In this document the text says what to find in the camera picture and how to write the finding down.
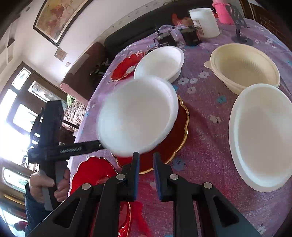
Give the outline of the person left hand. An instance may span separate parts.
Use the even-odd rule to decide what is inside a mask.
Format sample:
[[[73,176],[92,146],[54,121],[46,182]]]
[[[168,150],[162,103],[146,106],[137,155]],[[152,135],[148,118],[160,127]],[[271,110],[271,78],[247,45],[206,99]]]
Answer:
[[[42,175],[40,172],[33,173],[29,179],[30,194],[38,203],[44,203],[42,188],[54,187],[55,182],[52,178]],[[67,199],[70,189],[70,170],[65,169],[63,179],[57,184],[54,197],[62,202]]]

